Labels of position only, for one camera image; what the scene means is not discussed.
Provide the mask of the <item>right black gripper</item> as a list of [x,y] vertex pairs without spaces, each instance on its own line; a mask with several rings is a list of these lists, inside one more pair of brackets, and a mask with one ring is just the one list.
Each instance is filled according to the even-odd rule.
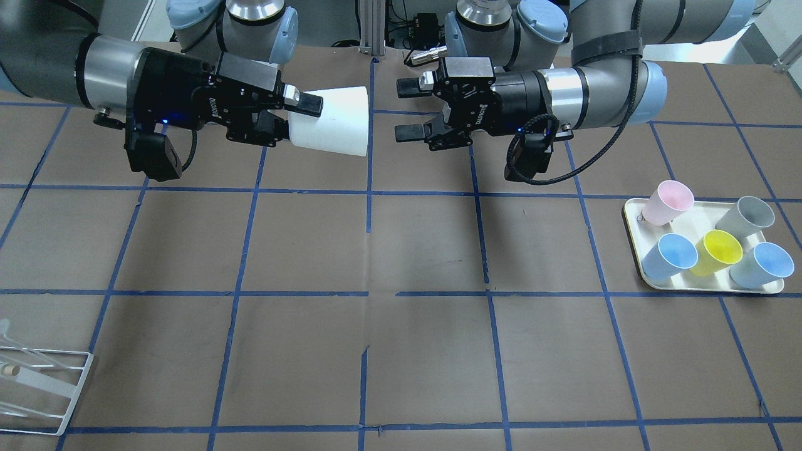
[[200,130],[227,128],[227,139],[264,147],[290,140],[289,123],[274,111],[319,118],[324,99],[281,82],[269,64],[221,53],[217,65],[165,49],[145,48],[128,89],[129,130],[154,132],[158,123]]

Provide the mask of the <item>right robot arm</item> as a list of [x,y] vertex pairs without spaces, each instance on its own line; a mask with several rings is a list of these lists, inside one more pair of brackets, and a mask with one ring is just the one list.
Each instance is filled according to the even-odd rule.
[[290,138],[278,110],[318,118],[323,99],[281,80],[298,14],[283,1],[169,1],[180,51],[100,33],[101,1],[3,1],[2,89],[85,106],[123,129],[133,156],[172,148],[159,123],[275,146]]

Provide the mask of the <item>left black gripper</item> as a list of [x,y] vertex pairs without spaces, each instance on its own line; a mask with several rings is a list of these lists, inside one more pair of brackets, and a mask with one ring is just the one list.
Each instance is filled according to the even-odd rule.
[[393,128],[398,143],[432,143],[433,151],[472,145],[472,133],[509,136],[543,111],[539,71],[496,74],[489,57],[446,57],[435,71],[396,81],[399,99],[434,96],[445,112],[421,125]]

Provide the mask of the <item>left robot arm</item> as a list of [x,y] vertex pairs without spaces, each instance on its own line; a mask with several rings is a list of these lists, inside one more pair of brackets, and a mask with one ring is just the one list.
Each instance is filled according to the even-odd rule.
[[397,82],[401,99],[433,95],[441,113],[399,125],[398,142],[430,150],[472,145],[478,130],[511,136],[541,114],[573,130],[652,120],[667,80],[646,45],[733,37],[751,1],[459,1],[445,20],[447,53],[432,71]]

